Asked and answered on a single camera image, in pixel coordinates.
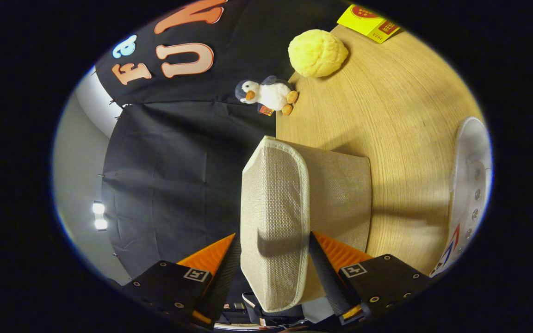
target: white wall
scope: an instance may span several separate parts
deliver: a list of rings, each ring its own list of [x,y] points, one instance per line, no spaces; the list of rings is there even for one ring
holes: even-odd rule
[[[94,67],[78,84],[75,94],[87,117],[106,137],[110,137],[117,123],[115,117],[120,116],[123,109],[116,103],[108,105],[112,101],[112,97],[102,87]]]
[[[103,122],[104,117],[109,116],[110,113],[106,113],[96,119]],[[93,225],[92,204],[101,197],[102,178],[98,173],[102,173],[108,138],[114,125],[102,128],[110,129],[110,132],[102,133],[95,126],[76,94],[72,93],[55,138],[53,193],[59,217],[76,247],[104,276],[126,284],[129,276],[112,255],[108,234],[97,231]]]

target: penguin plush toy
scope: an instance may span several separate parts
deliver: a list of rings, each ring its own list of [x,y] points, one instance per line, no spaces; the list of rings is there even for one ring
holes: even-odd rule
[[[264,105],[275,111],[281,110],[288,115],[293,110],[291,105],[297,100],[297,91],[293,90],[289,82],[279,80],[271,75],[261,84],[252,80],[242,80],[236,85],[236,98],[242,103],[258,103],[258,110]]]

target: orange letter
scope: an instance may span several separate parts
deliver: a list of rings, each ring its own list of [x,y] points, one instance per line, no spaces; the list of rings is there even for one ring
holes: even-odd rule
[[[178,63],[172,65],[169,62],[161,64],[161,71],[167,78],[172,78],[174,75],[182,74],[200,74],[207,72],[213,66],[213,50],[211,47],[200,43],[180,44],[174,46],[157,46],[156,54],[159,59],[165,59],[169,55],[176,53],[194,52],[198,55],[198,60],[195,62]]]
[[[154,31],[156,34],[161,34],[167,28],[171,28],[174,25],[183,25],[184,23],[195,21],[205,21],[212,25],[219,21],[219,18],[223,13],[223,7],[213,8],[206,12],[197,12],[218,4],[224,4],[225,2],[228,2],[228,0],[201,0],[194,2],[180,9],[178,12],[173,13],[169,17],[166,17],[162,21],[159,21],[156,24]]]
[[[152,78],[151,73],[144,63],[139,63],[135,69],[133,69],[133,66],[135,66],[134,63],[127,63],[121,67],[117,63],[116,65],[112,66],[112,73],[114,73],[120,83],[124,85],[127,85],[127,83],[131,82],[132,80]]]

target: yellow fluffy ball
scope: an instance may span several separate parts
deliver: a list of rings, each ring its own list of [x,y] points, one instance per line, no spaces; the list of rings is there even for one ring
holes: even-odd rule
[[[319,78],[339,69],[349,51],[337,36],[324,30],[308,30],[289,43],[293,68],[307,78]]]

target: wooden table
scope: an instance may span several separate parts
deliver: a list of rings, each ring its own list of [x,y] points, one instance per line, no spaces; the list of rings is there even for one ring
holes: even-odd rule
[[[429,274],[448,238],[450,176],[459,123],[480,108],[457,73],[407,31],[378,44],[338,25],[349,56],[325,78],[289,80],[292,114],[277,138],[366,156],[372,168],[367,252],[392,253]]]

